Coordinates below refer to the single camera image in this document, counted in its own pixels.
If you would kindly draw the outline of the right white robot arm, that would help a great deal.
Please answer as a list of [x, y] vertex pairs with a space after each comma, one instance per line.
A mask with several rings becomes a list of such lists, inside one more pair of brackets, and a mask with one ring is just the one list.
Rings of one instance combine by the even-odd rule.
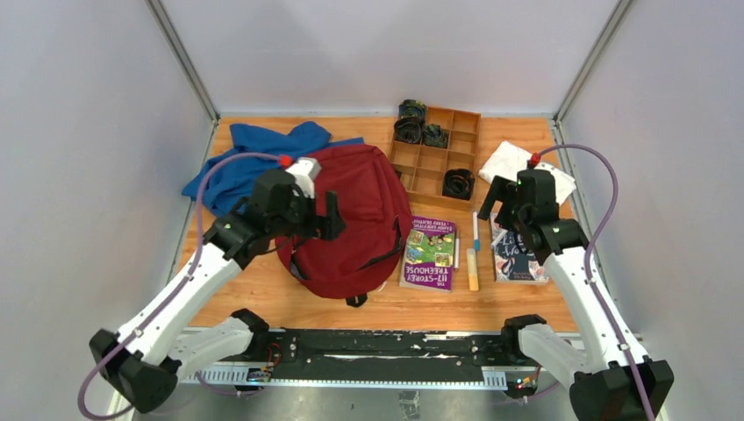
[[505, 321], [501, 354], [513, 366], [534, 360], [567, 389], [579, 420], [654, 420], [674, 374], [653, 360], [630, 332], [602, 282], [584, 229], [561, 218], [553, 175], [524, 169], [510, 181], [496, 176], [478, 217], [490, 218], [533, 253], [562, 293], [584, 349], [561, 338], [544, 318], [524, 315]]

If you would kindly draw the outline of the red backpack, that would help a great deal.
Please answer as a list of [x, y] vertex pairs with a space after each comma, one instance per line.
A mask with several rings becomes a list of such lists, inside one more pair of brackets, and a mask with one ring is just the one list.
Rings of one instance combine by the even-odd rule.
[[312, 158], [321, 166], [317, 209], [326, 211], [325, 194], [332, 191], [346, 227], [333, 241], [280, 238], [277, 255], [314, 295], [358, 308], [394, 272], [403, 253], [413, 223], [408, 194], [376, 146], [331, 146]]

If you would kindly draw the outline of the Little Women book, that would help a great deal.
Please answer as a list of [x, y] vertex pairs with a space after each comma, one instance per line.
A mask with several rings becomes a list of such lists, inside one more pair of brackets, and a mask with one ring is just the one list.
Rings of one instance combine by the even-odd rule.
[[493, 254], [495, 281], [503, 283], [544, 285], [549, 281], [545, 269], [522, 237], [503, 228], [496, 221], [497, 213], [490, 214], [490, 248]]

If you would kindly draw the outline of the purple treehouse book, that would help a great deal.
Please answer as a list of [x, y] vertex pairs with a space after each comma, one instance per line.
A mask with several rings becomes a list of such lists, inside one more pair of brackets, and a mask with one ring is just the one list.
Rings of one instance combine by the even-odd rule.
[[449, 293], [453, 286], [456, 224], [414, 216], [399, 277], [401, 287]]

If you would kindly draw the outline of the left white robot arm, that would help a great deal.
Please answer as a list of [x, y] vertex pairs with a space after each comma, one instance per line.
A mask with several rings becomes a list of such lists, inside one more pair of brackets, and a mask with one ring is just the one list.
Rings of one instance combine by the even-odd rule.
[[89, 341], [101, 375], [134, 409], [148, 413], [163, 405], [178, 382], [227, 356], [248, 362], [268, 353], [265, 322], [239, 310], [192, 339], [182, 329], [228, 281], [278, 237], [334, 240], [346, 225], [337, 196], [325, 194], [316, 212], [315, 180], [321, 166], [302, 158], [286, 169], [270, 169], [253, 192], [241, 198], [204, 233], [189, 263], [136, 316], [117, 331], [101, 329]]

